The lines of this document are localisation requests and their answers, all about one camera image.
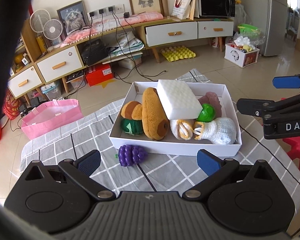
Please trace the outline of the white knit glove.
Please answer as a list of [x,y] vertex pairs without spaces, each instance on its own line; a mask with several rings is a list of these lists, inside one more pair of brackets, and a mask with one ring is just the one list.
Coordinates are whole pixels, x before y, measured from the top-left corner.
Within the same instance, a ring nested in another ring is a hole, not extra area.
[[193,126],[195,140],[208,140],[216,145],[231,145],[236,141],[236,125],[230,118],[216,118],[211,122],[196,121]]

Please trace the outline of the purple toy grapes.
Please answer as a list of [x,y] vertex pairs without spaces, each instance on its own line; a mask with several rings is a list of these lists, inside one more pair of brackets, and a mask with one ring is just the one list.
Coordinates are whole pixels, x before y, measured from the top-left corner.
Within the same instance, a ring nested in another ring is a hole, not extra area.
[[117,158],[123,167],[138,165],[146,160],[147,151],[138,145],[122,145],[119,148]]

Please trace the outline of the white yellow-cuff glove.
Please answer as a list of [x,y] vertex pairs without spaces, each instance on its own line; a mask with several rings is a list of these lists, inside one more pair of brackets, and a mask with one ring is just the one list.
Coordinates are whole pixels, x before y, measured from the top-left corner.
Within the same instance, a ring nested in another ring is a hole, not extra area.
[[193,137],[194,119],[170,120],[172,134],[178,140],[190,140]]

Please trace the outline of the green yellow toy corn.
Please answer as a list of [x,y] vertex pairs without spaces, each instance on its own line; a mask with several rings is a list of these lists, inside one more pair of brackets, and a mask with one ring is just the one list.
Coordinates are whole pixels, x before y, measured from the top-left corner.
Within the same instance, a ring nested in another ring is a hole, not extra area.
[[202,104],[202,110],[197,118],[198,122],[211,122],[216,117],[216,110],[215,108],[209,104],[204,103]]

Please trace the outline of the dark green felt plush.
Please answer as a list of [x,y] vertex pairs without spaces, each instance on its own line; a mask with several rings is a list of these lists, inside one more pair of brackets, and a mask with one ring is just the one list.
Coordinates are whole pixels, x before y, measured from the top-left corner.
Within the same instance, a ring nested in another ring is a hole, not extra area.
[[142,135],[143,126],[141,120],[122,119],[120,123],[121,129],[130,135]]

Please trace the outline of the mauve towel cloth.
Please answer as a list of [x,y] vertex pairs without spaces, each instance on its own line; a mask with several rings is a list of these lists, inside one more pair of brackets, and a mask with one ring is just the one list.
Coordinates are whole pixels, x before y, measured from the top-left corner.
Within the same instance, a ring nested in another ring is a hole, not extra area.
[[216,93],[207,92],[204,96],[200,97],[198,101],[201,105],[204,103],[210,104],[216,111],[216,118],[222,117],[222,106]]

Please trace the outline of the brown plush animal toy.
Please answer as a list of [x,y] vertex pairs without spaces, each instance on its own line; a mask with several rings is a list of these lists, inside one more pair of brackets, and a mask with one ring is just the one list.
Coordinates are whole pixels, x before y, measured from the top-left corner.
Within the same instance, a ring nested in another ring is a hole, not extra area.
[[160,102],[157,90],[147,88],[142,102],[130,101],[121,109],[122,119],[141,120],[143,134],[151,140],[163,139],[170,128],[170,122]]

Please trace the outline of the white sponge block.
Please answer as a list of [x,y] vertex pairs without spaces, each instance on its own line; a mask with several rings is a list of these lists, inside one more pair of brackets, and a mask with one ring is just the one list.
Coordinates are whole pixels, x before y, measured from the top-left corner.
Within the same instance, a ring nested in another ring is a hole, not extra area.
[[168,120],[196,119],[203,109],[185,81],[158,80],[157,93]]

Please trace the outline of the white toy carton box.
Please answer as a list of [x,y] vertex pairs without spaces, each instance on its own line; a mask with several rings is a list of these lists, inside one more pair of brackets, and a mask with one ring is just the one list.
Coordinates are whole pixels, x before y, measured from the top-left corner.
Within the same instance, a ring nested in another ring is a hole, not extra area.
[[251,64],[257,63],[259,52],[259,49],[244,52],[243,50],[236,48],[234,43],[228,43],[225,45],[224,58],[241,68],[245,68]]

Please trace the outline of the grey checked tablecloth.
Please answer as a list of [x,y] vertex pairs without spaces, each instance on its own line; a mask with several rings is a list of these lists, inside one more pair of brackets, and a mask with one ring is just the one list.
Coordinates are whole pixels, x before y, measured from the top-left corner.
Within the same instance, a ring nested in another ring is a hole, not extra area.
[[[117,150],[108,135],[118,115],[122,100],[114,101],[75,122],[29,141],[21,152],[20,170],[33,160],[56,165],[64,159],[79,158],[91,150],[101,153],[101,165],[92,179],[115,193],[120,191],[184,192],[206,178],[194,156],[150,153],[138,166],[122,167]],[[300,208],[300,171],[275,140],[265,140],[259,122],[239,114],[243,144],[235,159],[241,164],[266,160]]]

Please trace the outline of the white cardboard box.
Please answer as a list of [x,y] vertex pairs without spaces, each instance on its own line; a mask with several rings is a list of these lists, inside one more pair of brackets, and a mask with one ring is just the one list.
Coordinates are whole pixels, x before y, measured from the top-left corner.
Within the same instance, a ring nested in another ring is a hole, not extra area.
[[237,134],[234,144],[215,145],[208,140],[178,140],[171,131],[160,141],[151,140],[144,134],[130,135],[121,129],[122,116],[118,114],[109,133],[109,139],[113,146],[118,149],[122,145],[138,145],[144,147],[150,153],[184,156],[195,156],[199,150],[205,149],[217,157],[234,157],[242,146],[242,138],[234,104],[226,85],[202,82],[188,82],[187,84],[197,98],[200,98],[206,92],[215,92],[218,95],[222,106],[222,116],[232,119],[236,125]]

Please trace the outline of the pink shopping bag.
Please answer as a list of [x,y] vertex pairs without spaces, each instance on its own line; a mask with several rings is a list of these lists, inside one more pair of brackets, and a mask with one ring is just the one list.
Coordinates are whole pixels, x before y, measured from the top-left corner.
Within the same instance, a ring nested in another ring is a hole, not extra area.
[[21,119],[21,130],[32,140],[83,118],[76,99],[52,100],[34,107]]

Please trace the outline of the green plastic basket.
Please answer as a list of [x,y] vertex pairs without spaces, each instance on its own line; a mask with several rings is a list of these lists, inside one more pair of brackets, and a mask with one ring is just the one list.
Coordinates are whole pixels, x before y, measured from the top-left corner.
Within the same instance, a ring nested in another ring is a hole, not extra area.
[[241,23],[237,27],[241,35],[253,36],[253,35],[259,35],[261,33],[258,27],[255,27],[250,24]]

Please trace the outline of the silver refrigerator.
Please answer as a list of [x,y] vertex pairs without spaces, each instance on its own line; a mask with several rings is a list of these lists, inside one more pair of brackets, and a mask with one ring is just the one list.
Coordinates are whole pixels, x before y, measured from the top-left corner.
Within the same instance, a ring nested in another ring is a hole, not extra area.
[[263,56],[281,54],[285,40],[287,0],[241,0],[252,25],[261,29],[265,42],[260,46]]

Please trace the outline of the clear storage bin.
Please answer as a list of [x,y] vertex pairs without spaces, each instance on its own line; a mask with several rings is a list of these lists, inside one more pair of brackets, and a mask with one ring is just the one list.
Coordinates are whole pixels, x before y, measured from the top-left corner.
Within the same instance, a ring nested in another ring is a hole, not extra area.
[[59,80],[41,86],[40,90],[47,96],[49,100],[58,99],[62,95],[62,88]]

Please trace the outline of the red shoe box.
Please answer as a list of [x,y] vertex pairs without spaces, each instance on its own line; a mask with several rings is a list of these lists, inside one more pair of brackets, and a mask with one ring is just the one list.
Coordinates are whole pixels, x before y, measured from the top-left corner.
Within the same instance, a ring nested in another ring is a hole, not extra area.
[[113,82],[114,74],[110,64],[95,64],[88,68],[85,78],[90,87],[101,85],[105,88],[107,84]]

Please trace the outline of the black microwave oven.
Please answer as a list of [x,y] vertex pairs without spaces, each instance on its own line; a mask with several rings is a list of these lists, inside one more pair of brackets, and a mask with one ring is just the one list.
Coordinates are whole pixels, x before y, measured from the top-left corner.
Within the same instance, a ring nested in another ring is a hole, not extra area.
[[236,0],[199,0],[200,17],[235,17]]

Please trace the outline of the wooden white TV cabinet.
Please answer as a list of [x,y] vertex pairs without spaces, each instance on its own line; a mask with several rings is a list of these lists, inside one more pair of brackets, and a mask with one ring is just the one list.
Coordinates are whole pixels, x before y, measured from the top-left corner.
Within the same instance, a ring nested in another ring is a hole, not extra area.
[[46,55],[39,57],[21,69],[20,72],[10,77],[8,89],[17,99],[28,92],[39,89],[56,80],[65,80],[66,76],[85,67],[79,50],[86,42],[100,38],[107,49],[108,56],[97,62],[105,64],[121,60],[123,56],[138,55],[144,49],[151,49],[156,60],[160,57],[157,47],[196,40],[201,38],[222,38],[232,34],[234,23],[232,20],[197,19],[178,20],[163,18],[151,22],[143,22],[129,26],[116,27],[113,30],[89,35],[76,43],[66,47],[53,49]]

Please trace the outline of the yellow egg tray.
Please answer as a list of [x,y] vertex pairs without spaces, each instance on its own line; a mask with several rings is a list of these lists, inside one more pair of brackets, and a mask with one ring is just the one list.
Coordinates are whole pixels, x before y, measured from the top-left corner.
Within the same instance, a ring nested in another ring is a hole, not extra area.
[[196,57],[196,54],[185,46],[166,47],[162,48],[160,52],[168,62],[192,59]]

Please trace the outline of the black printer device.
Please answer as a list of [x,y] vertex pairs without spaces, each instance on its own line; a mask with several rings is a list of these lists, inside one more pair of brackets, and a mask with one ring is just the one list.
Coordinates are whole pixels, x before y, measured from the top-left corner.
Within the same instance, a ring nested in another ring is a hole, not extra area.
[[79,52],[86,66],[96,64],[108,56],[106,46],[100,38],[86,42]]

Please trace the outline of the white desk fan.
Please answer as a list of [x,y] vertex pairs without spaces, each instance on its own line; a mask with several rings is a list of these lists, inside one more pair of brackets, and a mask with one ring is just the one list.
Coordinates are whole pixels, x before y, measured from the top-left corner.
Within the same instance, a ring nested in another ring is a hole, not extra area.
[[44,25],[51,20],[49,12],[45,9],[38,9],[30,16],[30,27],[35,33],[42,33]]
[[61,46],[63,34],[63,25],[61,21],[57,19],[48,20],[43,27],[44,36],[52,42],[54,48]]

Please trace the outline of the pink cushion mat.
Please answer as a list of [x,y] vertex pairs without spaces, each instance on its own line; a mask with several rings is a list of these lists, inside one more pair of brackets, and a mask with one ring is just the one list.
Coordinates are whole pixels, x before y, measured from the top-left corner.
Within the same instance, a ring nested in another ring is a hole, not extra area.
[[92,28],[83,30],[77,30],[69,34],[65,40],[61,43],[61,48],[66,47],[70,44],[76,43],[84,38],[88,38],[89,35],[95,36],[120,26],[129,26],[133,24],[151,22],[156,20],[162,20],[164,17],[159,12],[142,12],[137,15],[129,16],[128,18],[119,17],[119,19],[108,19],[93,23]]

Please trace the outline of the framed cat picture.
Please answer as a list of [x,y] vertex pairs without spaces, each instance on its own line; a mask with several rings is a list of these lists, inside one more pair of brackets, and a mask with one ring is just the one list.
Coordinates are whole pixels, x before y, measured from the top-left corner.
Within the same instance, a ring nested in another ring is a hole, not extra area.
[[57,10],[57,15],[64,27],[66,36],[89,26],[84,1],[78,1]]

